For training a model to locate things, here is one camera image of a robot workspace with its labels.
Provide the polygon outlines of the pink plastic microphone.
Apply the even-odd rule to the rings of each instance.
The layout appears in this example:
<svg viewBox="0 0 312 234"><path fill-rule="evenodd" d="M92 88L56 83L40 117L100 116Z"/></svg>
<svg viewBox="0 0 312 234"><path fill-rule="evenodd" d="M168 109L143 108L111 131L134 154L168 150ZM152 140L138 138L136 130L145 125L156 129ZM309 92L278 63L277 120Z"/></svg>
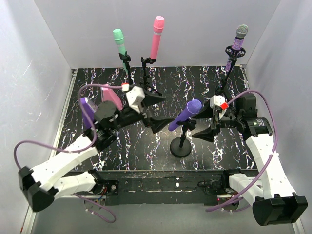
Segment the pink plastic microphone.
<svg viewBox="0 0 312 234"><path fill-rule="evenodd" d="M153 24L154 34L153 34L151 54L150 54L150 58L153 60L156 60L157 58L161 33L163 32L163 29L164 29L164 17L156 16L154 20L154 24Z"/></svg>

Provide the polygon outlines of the round base stand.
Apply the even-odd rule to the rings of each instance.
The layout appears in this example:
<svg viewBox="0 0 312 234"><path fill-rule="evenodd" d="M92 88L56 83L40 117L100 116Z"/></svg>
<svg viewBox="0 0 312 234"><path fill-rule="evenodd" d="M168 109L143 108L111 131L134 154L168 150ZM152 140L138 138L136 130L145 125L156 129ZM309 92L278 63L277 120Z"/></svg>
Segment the round base stand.
<svg viewBox="0 0 312 234"><path fill-rule="evenodd" d="M132 88L134 87L133 85L133 81L131 79L131 71L130 71L130 64L129 62L131 61L131 57L128 55L127 51L125 51L124 54L119 53L119 57L122 60L123 64L125 65L124 70L127 72L127 83L129 84L129 91L132 90Z"/></svg>
<svg viewBox="0 0 312 234"><path fill-rule="evenodd" d="M186 133L188 130L195 129L197 121L188 119L186 121L178 121L178 126L182 126L182 134L180 137L176 137L170 144L171 154L177 158L187 157L191 151L192 146L189 140L186 139Z"/></svg>

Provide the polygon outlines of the purple plastic microphone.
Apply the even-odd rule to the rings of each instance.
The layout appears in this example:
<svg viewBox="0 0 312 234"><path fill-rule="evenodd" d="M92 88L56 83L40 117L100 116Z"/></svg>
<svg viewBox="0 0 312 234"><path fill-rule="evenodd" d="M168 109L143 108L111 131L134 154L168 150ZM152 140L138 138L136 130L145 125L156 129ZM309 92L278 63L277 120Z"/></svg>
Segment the purple plastic microphone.
<svg viewBox="0 0 312 234"><path fill-rule="evenodd" d="M202 103L198 99L194 99L189 101L185 107L185 109L169 124L168 130L174 131L179 125L177 124L179 121L186 121L190 117L199 113L202 108Z"/></svg>

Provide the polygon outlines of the tripod stand with shock mount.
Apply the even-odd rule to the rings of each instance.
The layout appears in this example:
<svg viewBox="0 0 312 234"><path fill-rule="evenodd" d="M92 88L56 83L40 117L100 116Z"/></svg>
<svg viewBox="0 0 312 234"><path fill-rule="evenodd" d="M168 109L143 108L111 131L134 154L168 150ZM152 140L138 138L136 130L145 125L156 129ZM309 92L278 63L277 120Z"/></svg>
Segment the tripod stand with shock mount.
<svg viewBox="0 0 312 234"><path fill-rule="evenodd" d="M246 51L241 44L233 43L231 46L226 47L225 52L229 56L225 67L226 77L221 80L220 84L215 89L215 95L221 95L224 97L226 97L224 89L227 84L230 73L236 64L237 59L243 57Z"/></svg>

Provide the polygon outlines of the purple glitter microphone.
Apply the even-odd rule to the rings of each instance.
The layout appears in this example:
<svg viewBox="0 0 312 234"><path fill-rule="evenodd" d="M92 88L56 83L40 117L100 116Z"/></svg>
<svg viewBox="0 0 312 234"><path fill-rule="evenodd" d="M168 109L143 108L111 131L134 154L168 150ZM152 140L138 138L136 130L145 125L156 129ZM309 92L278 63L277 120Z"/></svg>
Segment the purple glitter microphone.
<svg viewBox="0 0 312 234"><path fill-rule="evenodd" d="M228 74L233 66L235 66L237 58L243 57L246 53L245 49L242 48L244 37L248 33L248 26L241 24L236 29L236 36L231 46L225 49L226 54L229 56L225 71Z"/></svg>

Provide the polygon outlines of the tripod stand with clip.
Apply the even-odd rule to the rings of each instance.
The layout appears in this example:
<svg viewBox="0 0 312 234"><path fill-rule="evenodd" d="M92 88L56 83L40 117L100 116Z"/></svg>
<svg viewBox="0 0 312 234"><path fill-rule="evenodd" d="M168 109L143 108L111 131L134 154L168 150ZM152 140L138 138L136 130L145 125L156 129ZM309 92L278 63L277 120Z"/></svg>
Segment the tripod stand with clip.
<svg viewBox="0 0 312 234"><path fill-rule="evenodd" d="M147 81L147 79L149 78L149 75L146 72L147 64L155 63L156 59L152 59L150 57L144 59L143 57L141 57L140 61L141 61L142 69L143 69L143 82L140 82L139 84L145 91L150 92L150 93L156 93L159 96L162 96L162 93L159 92L157 89L153 88Z"/></svg>

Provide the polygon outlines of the teal plastic microphone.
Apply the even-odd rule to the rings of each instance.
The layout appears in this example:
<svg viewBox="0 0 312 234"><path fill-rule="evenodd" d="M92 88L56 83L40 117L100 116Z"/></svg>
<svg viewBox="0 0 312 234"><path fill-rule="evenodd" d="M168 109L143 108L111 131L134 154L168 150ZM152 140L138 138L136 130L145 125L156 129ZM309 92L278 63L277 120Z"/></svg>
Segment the teal plastic microphone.
<svg viewBox="0 0 312 234"><path fill-rule="evenodd" d="M119 28L114 29L113 36L114 36L115 43L118 47L118 54L119 54L120 59L122 60L123 68L126 74L128 75L129 70L130 70L129 62L131 61L131 58L127 54L127 51L125 49L124 36L123 36L122 30Z"/></svg>

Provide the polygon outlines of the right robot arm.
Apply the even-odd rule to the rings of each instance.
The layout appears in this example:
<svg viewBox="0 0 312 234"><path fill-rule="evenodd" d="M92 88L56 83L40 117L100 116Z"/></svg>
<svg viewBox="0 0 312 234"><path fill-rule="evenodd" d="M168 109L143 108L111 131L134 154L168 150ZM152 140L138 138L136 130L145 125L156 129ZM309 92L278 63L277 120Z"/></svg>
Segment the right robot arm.
<svg viewBox="0 0 312 234"><path fill-rule="evenodd" d="M212 142L222 128L235 128L243 136L258 169L252 179L241 169L224 170L223 189L231 189L252 207L253 216L260 226L295 223L308 207L306 197L298 195L287 179L276 152L277 137L269 121L258 116L256 97L243 93L234 101L234 108L223 96L212 96L196 118L211 118L209 128L194 134Z"/></svg>

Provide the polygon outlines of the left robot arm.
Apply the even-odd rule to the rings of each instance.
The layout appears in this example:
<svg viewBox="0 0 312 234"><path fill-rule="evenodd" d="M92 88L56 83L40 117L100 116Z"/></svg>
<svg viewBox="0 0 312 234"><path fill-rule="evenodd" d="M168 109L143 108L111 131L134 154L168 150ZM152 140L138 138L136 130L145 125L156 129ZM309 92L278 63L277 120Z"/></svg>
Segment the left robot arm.
<svg viewBox="0 0 312 234"><path fill-rule="evenodd" d="M33 168L25 166L19 170L20 189L34 212L46 209L60 197L78 192L111 193L111 187L117 187L118 182L101 178L94 169L72 176L67 173L108 148L117 138L114 132L120 128L141 121L153 133L158 133L174 120L146 113L146 107L165 101L163 96L135 86L125 97L125 106L116 94L98 106L84 103L89 108L84 117L90 119L94 127L86 129L64 152Z"/></svg>

